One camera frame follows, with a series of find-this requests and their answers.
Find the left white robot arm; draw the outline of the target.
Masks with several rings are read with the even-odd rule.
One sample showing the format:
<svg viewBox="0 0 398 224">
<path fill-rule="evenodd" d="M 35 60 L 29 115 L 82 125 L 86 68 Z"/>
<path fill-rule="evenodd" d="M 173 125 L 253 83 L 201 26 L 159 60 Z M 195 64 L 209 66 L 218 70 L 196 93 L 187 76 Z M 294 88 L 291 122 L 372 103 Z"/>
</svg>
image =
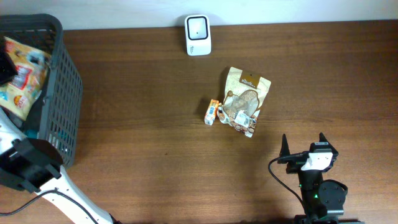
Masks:
<svg viewBox="0 0 398 224">
<path fill-rule="evenodd" d="M 1 184 L 75 223 L 114 223 L 71 180 L 83 84 L 67 53 L 1 38 Z"/>
</svg>

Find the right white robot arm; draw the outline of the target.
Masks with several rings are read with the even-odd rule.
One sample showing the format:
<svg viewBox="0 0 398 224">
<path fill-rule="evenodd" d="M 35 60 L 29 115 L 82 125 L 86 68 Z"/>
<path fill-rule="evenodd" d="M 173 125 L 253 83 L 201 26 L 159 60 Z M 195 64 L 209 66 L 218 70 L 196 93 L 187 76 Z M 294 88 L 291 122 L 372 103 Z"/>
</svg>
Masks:
<svg viewBox="0 0 398 224">
<path fill-rule="evenodd" d="M 296 154 L 290 152 L 286 135 L 282 136 L 277 162 L 287 165 L 287 174 L 298 175 L 301 192 L 299 201 L 304 210 L 303 215 L 294 217 L 294 223 L 338 223 L 338 217 L 344 214 L 347 186 L 323 178 L 323 174 L 333 167 L 338 155 L 323 133 L 319 134 L 317 142 L 311 143 L 309 150 Z"/>
</svg>

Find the beige snack pouch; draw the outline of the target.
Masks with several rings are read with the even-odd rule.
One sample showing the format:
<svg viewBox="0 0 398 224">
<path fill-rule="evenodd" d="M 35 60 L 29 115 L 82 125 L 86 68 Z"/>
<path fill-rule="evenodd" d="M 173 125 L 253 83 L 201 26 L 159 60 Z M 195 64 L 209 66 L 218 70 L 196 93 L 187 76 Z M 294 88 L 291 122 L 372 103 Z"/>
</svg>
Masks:
<svg viewBox="0 0 398 224">
<path fill-rule="evenodd" d="M 256 73 L 229 67 L 217 111 L 221 123 L 251 138 L 270 87 L 271 81 Z"/>
</svg>

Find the blue mouthwash bottle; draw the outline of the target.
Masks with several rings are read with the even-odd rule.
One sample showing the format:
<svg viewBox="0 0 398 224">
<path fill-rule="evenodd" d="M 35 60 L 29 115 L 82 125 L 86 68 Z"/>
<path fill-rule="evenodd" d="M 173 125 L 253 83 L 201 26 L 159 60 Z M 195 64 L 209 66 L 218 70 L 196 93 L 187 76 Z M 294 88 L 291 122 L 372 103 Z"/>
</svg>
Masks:
<svg viewBox="0 0 398 224">
<path fill-rule="evenodd" d="M 38 130 L 35 130 L 35 129 L 27 129 L 27 130 L 24 131 L 24 134 L 28 138 L 32 138 L 32 139 L 37 139 L 38 136 L 39 136 Z"/>
</svg>

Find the small orange box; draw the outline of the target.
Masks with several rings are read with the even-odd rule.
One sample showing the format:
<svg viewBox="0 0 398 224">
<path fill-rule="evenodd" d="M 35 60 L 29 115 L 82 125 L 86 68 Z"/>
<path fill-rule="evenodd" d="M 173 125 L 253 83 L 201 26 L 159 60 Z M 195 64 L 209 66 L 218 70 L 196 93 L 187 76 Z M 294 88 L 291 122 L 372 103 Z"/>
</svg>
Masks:
<svg viewBox="0 0 398 224">
<path fill-rule="evenodd" d="M 207 125 L 212 125 L 217 117 L 217 111 L 219 106 L 218 100 L 211 100 L 208 109 L 205 113 L 204 122 Z"/>
</svg>

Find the yellow wet wipes pack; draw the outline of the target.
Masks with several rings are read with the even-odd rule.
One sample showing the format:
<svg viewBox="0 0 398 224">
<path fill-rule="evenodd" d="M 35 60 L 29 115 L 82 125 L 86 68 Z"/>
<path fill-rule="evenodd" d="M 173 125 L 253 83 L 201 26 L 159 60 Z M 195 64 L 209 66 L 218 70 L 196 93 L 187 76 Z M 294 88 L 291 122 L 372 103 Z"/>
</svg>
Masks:
<svg viewBox="0 0 398 224">
<path fill-rule="evenodd" d="M 51 55 L 9 37 L 5 47 L 17 75 L 1 85 L 1 107 L 25 121 L 47 79 Z"/>
</svg>

